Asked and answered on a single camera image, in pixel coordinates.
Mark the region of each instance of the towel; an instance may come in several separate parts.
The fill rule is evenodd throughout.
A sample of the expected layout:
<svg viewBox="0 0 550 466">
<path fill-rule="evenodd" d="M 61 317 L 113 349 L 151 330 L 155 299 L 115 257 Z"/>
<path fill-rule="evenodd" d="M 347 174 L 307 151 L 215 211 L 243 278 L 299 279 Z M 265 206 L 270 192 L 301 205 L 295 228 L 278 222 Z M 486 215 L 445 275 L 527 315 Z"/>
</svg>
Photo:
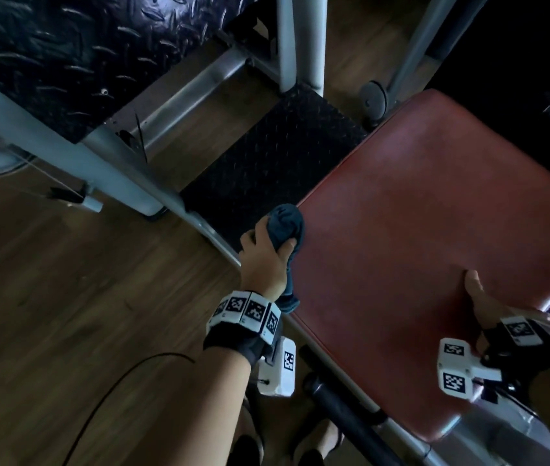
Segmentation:
<svg viewBox="0 0 550 466">
<path fill-rule="evenodd" d="M 290 264 L 303 242 L 305 221 L 303 220 L 301 211 L 299 211 L 294 204 L 280 204 L 269 212 L 269 221 L 266 225 L 266 229 L 269 232 L 269 237 L 271 237 L 271 242 L 276 251 L 279 250 L 279 247 L 281 247 L 284 242 L 287 242 L 288 239 L 294 237 L 297 240 L 297 245 L 294 247 L 288 259 L 288 266 L 286 268 L 286 275 L 288 277 L 286 289 L 279 299 L 275 301 L 275 304 L 281 309 L 281 312 L 289 314 L 300 304 L 299 300 L 292 292 L 293 286 Z"/>
</svg>

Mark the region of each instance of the cleaning rag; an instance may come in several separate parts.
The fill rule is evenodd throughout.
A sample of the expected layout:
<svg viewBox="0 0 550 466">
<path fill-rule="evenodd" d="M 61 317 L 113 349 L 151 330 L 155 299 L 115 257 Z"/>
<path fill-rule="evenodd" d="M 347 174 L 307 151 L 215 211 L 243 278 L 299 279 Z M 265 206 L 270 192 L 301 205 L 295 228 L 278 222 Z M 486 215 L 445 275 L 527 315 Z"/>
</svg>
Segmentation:
<svg viewBox="0 0 550 466">
<path fill-rule="evenodd" d="M 303 220 L 301 211 L 299 211 L 294 204 L 280 204 L 269 212 L 269 221 L 266 225 L 266 229 L 269 232 L 269 237 L 271 237 L 271 242 L 276 251 L 279 250 L 279 247 L 287 240 L 293 237 L 297 240 L 296 247 L 294 247 L 288 259 L 288 266 L 286 268 L 286 275 L 288 277 L 286 289 L 279 299 L 275 301 L 275 304 L 281 309 L 281 312 L 289 314 L 299 305 L 299 300 L 292 292 L 293 286 L 290 264 L 303 242 L 305 221 Z"/>
</svg>

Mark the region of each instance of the black pad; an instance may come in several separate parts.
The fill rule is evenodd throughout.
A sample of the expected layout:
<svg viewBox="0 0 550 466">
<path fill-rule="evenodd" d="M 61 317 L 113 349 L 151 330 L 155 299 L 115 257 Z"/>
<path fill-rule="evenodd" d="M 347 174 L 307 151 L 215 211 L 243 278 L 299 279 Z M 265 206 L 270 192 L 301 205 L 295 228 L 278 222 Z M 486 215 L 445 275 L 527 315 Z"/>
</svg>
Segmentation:
<svg viewBox="0 0 550 466">
<path fill-rule="evenodd" d="M 365 138 L 361 126 L 297 85 L 181 195 L 235 250 L 268 211 L 297 204 Z"/>
<path fill-rule="evenodd" d="M 256 0 L 0 0 L 0 91 L 72 142 Z"/>
</svg>

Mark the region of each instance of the cord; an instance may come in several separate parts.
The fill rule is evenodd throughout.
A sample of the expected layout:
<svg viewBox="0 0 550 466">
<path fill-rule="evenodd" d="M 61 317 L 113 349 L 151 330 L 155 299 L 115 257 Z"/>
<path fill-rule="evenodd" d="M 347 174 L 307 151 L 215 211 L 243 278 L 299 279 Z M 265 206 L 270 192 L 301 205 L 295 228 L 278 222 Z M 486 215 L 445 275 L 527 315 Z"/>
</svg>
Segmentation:
<svg viewBox="0 0 550 466">
<path fill-rule="evenodd" d="M 191 363 L 195 363 L 195 360 L 193 360 L 193 358 L 189 357 L 189 356 L 186 356 L 185 354 L 183 353 L 176 353 L 176 352 L 163 352 L 163 353 L 157 353 L 156 355 L 152 355 L 151 357 L 148 357 L 148 358 L 144 358 L 143 360 L 141 360 L 139 363 L 137 363 L 136 365 L 134 365 L 132 368 L 130 368 L 126 373 L 124 373 L 120 379 L 118 379 L 114 384 L 113 386 L 111 386 L 111 388 L 107 391 L 107 393 L 102 396 L 102 399 L 100 399 L 100 401 L 98 402 L 98 404 L 96 404 L 96 407 L 93 408 L 93 411 L 92 413 L 89 415 L 89 417 L 87 418 L 87 420 L 85 421 L 85 423 L 83 424 L 83 426 L 81 427 L 81 430 L 79 431 L 79 434 L 77 435 L 77 438 L 74 439 L 74 442 L 72 443 L 72 446 L 70 447 L 70 450 L 68 452 L 68 454 L 66 455 L 66 459 L 64 459 L 64 462 L 62 463 L 62 466 L 66 466 L 68 464 L 68 462 L 70 461 L 70 458 L 72 457 L 72 454 L 74 454 L 74 451 L 76 450 L 76 447 L 77 445 L 79 444 L 79 441 L 81 441 L 81 438 L 83 437 L 83 434 L 85 433 L 85 430 L 87 429 L 87 427 L 89 426 L 89 424 L 91 423 L 92 419 L 93 419 L 93 416 L 96 415 L 96 412 L 98 412 L 98 409 L 100 409 L 100 407 L 102 406 L 102 404 L 104 403 L 104 401 L 107 400 L 107 398 L 109 397 L 109 395 L 115 390 L 115 388 L 117 386 L 120 385 L 120 383 L 122 381 L 124 381 L 124 379 L 130 375 L 135 369 L 139 368 L 142 364 L 144 364 L 147 360 L 152 360 L 154 358 L 160 358 L 160 357 L 180 357 L 180 358 L 184 358 L 185 360 L 187 361 L 190 361 Z"/>
</svg>

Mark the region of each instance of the wooden floor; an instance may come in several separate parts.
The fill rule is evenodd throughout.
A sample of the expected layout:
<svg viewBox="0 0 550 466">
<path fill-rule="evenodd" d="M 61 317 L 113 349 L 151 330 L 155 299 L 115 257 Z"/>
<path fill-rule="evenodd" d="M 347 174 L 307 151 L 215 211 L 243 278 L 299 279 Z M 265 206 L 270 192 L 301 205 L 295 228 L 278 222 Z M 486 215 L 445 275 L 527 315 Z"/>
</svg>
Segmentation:
<svg viewBox="0 0 550 466">
<path fill-rule="evenodd" d="M 326 98 L 360 119 L 359 87 L 389 79 L 426 2 L 329 0 Z M 431 70 L 422 65 L 409 89 Z M 239 72 L 177 126 L 154 168 L 184 187 L 276 101 L 262 78 Z M 174 216 L 150 224 L 109 199 L 90 214 L 8 187 L 50 185 L 35 170 L 0 180 L 0 465 L 61 464 L 127 368 L 157 352 L 200 352 L 208 315 L 238 284 L 236 270 Z M 153 360 L 129 376 L 72 463 L 121 462 L 188 367 Z"/>
</svg>

